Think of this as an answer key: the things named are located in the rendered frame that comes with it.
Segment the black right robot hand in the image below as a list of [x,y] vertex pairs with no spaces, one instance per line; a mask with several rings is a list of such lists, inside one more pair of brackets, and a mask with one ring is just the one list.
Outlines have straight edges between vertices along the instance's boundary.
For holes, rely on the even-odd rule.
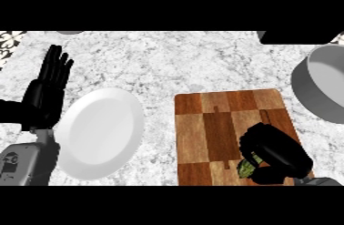
[[257,123],[239,138],[239,150],[254,167],[248,178],[261,185],[282,184],[285,178],[303,179],[313,160],[292,137],[270,124]]

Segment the black appliance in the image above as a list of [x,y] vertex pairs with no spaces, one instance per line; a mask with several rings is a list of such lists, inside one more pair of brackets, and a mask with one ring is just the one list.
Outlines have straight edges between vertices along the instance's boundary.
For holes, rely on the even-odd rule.
[[322,45],[341,34],[339,31],[258,31],[264,45]]

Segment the white oval plate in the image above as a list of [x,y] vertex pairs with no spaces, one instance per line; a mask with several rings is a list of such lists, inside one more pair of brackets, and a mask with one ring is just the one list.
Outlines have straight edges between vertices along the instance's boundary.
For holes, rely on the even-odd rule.
[[60,169],[74,179],[108,177],[131,159],[142,133],[139,99],[115,87],[90,92],[74,102],[57,124]]

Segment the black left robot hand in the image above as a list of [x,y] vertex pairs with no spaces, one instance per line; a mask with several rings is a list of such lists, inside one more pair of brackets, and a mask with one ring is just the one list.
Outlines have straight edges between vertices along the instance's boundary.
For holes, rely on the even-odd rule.
[[21,124],[22,131],[53,128],[60,119],[72,64],[74,60],[62,52],[62,47],[52,45],[22,101],[0,99],[0,123]]

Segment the green squash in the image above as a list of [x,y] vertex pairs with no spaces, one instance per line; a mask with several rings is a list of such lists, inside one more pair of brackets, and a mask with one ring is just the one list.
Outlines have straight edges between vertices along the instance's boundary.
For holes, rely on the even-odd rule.
[[248,178],[254,172],[254,169],[257,167],[248,162],[246,159],[242,159],[239,161],[239,164],[236,166],[238,176],[239,178]]

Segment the wooden checkered cutting board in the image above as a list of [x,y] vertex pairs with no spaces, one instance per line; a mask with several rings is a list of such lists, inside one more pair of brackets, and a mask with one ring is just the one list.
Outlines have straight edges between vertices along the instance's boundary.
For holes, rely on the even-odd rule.
[[252,185],[238,176],[239,138],[264,123],[298,138],[274,89],[174,96],[177,177],[181,186]]

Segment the grey pot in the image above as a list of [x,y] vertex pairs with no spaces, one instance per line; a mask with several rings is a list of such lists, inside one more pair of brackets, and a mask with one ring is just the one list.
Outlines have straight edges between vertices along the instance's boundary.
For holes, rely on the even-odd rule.
[[344,124],[344,46],[316,47],[292,70],[292,92],[323,120]]

